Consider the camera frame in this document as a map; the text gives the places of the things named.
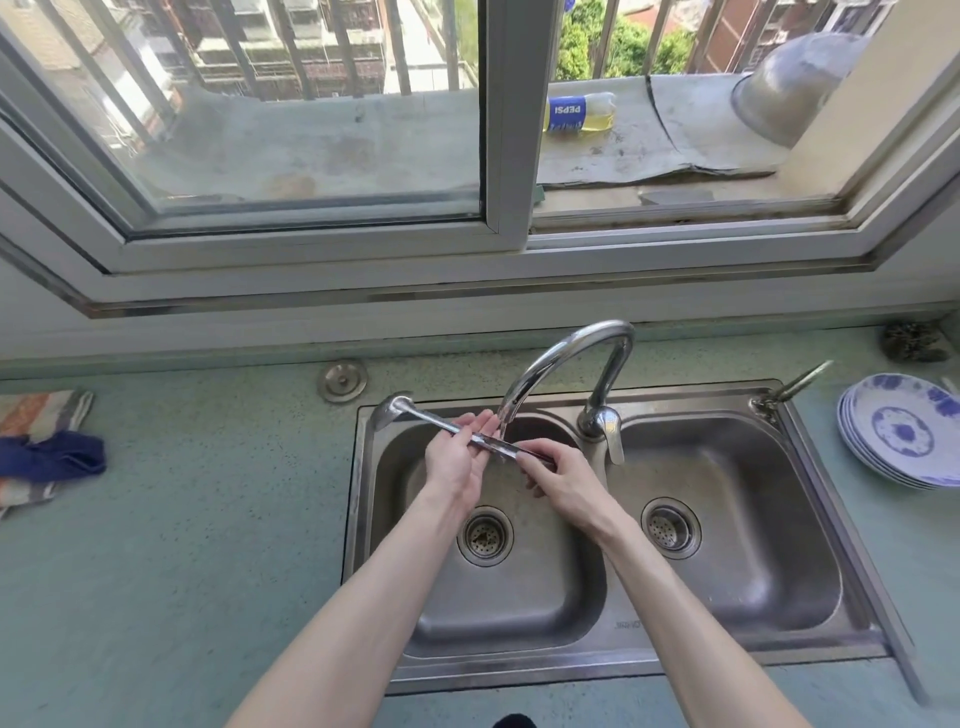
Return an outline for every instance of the striped towel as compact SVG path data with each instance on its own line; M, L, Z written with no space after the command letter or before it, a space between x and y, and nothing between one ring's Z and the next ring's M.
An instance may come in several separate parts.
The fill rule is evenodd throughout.
M81 390L0 395L0 437L29 435L39 441L60 430L77 429L92 403L93 393ZM0 477L0 518L11 506L49 500L56 488L57 483Z

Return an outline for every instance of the sink drain strainer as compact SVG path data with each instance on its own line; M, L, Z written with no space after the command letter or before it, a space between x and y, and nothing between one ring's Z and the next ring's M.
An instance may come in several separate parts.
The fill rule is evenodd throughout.
M514 529L502 511L489 505L474 508L457 534L460 552L478 567L499 564L514 546Z
M660 553L671 559L685 559L700 547L700 522L684 503L659 497L647 503L640 517L647 538Z

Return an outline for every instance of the stainless steel double sink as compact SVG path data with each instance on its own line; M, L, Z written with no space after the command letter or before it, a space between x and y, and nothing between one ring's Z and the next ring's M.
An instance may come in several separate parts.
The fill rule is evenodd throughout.
M751 398L775 381L614 390L625 463L575 422L588 393L534 395L509 439L581 449L677 574L762 663L890 654L882 588L790 405L777 426ZM424 402L453 418L497 400ZM400 418L368 427L362 407L344 579L423 486L436 429ZM611 564L492 458L483 495L447 554L389 692L423 692L660 672ZM409 554L417 559L418 554Z

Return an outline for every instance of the hand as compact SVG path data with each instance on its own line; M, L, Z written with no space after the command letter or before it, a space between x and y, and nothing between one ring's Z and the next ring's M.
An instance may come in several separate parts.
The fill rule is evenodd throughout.
M490 453L469 444L474 432L493 435L500 421L489 409L474 417L472 412L453 421L461 427L451 435L445 430L437 433L426 447L426 485L428 493L447 494L454 498L463 518L480 499L483 471L490 460Z
M525 452L516 462L527 473L527 488L535 497L546 495L557 512L589 536L596 538L602 524L622 509L608 493L587 462L584 454L553 440L540 438L516 443L540 455L552 457L557 471L551 473L533 455Z

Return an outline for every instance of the yellow liquid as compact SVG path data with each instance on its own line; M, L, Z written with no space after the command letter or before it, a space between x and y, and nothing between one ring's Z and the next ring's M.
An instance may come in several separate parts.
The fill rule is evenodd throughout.
M543 113L543 130L546 131L546 128L550 126L550 107L549 105L546 108L546 111ZM587 118L584 119L584 126L580 130L581 132L605 132L607 129L613 126L613 114L611 113L594 113L587 114Z

